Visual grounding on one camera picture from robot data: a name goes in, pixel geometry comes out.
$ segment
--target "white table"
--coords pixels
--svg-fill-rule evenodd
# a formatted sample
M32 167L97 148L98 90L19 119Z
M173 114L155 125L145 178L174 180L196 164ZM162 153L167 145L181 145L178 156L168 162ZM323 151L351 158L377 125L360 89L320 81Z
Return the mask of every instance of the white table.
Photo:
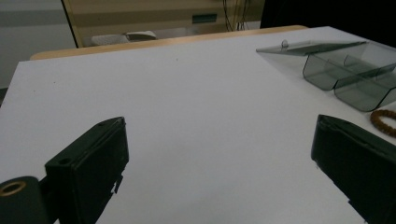
M362 40L322 27L21 62L0 109L0 181L43 178L92 125L124 116L131 161L98 223L363 223L310 159L317 116L396 140L306 82L304 58L255 51L283 39Z

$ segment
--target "cable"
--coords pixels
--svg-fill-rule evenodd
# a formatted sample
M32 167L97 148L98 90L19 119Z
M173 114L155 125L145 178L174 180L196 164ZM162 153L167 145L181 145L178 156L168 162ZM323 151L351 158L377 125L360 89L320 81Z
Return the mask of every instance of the cable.
M228 18L227 0L223 0L223 7L224 7L225 26L227 27L227 31L233 31L233 26L231 25L230 19Z

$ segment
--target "screw hole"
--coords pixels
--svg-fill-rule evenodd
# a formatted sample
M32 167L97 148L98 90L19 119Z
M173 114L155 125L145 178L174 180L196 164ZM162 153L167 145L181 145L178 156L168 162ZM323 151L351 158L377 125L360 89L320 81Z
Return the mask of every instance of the screw hole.
M0 197L6 197L21 191L24 187L26 187L26 183L23 181L16 181L9 183L2 188L0 188Z

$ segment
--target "clear plastic tray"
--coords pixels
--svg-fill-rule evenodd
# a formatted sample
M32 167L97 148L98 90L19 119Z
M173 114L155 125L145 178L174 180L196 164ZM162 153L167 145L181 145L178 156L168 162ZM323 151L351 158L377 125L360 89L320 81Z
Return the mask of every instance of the clear plastic tray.
M305 41L257 49L307 57L304 79L360 111L373 111L396 100L396 50L371 42Z

